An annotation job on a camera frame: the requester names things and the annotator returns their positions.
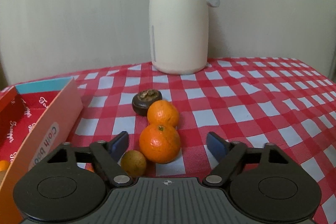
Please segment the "small tan longan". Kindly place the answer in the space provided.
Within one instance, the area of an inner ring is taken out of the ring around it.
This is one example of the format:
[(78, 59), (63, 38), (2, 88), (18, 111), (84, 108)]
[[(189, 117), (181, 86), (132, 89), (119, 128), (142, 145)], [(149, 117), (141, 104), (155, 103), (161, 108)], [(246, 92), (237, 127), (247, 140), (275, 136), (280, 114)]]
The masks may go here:
[(136, 150), (124, 153), (120, 161), (121, 168), (132, 178), (141, 177), (146, 171), (146, 158)]

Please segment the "small orange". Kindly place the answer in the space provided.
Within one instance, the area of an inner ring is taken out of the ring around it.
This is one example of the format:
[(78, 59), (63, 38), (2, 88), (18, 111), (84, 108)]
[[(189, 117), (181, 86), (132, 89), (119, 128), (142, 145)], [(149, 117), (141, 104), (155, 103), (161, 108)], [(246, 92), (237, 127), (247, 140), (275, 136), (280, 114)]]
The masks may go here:
[(0, 172), (6, 172), (10, 166), (10, 162), (7, 160), (0, 161)]
[(149, 107), (147, 120), (149, 124), (168, 124), (177, 127), (179, 125), (179, 112), (171, 102), (159, 100)]

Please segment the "wrinkled reddish tangerine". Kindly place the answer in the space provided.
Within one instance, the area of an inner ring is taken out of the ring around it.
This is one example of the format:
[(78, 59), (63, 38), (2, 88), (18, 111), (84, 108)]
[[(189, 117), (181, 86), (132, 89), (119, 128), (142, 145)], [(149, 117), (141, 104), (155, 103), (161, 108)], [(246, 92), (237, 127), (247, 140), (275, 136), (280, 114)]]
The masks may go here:
[(87, 165), (85, 168), (86, 168), (86, 170), (89, 170), (91, 172), (95, 172), (94, 168), (91, 165)]

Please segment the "colourful cardboard box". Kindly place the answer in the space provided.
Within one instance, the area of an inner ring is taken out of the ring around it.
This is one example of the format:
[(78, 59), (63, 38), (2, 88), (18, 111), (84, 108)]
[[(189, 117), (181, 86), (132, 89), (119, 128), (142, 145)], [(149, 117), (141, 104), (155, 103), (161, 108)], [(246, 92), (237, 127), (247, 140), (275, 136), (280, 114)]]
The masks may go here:
[(83, 104), (74, 78), (17, 84), (1, 91), (1, 223), (20, 223), (13, 189), (18, 180), (66, 141)]

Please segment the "dark mangosteen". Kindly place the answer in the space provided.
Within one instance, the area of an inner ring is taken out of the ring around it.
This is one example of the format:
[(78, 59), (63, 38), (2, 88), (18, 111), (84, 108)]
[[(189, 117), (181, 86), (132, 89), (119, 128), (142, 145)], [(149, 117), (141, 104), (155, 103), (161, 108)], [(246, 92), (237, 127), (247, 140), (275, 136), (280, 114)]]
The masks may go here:
[(156, 101), (162, 100), (159, 90), (147, 89), (137, 93), (131, 102), (134, 112), (140, 116), (147, 116), (149, 107)]

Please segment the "cream grey thermos jug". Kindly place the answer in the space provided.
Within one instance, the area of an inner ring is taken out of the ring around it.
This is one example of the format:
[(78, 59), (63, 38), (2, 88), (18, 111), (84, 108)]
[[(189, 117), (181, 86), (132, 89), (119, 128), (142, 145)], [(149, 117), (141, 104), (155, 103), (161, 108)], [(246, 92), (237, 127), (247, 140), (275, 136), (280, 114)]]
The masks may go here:
[(151, 62), (163, 73), (189, 75), (207, 63), (209, 7), (220, 0), (149, 0)]

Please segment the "red white checkered tablecloth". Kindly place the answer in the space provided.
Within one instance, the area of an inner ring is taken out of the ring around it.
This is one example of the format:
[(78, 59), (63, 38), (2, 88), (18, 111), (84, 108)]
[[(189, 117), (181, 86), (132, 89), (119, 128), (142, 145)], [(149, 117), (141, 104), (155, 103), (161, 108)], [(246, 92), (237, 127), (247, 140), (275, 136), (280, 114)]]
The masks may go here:
[(322, 200), (318, 223), (335, 223), (335, 84), (296, 59), (211, 60), (193, 75), (158, 72), (150, 63), (73, 74), (84, 105), (71, 137), (88, 144), (124, 127), (137, 148), (145, 118), (131, 99), (155, 88), (180, 114), (182, 151), (175, 162), (155, 165), (150, 174), (201, 175), (215, 164), (206, 133), (252, 147), (274, 142), (318, 182)]

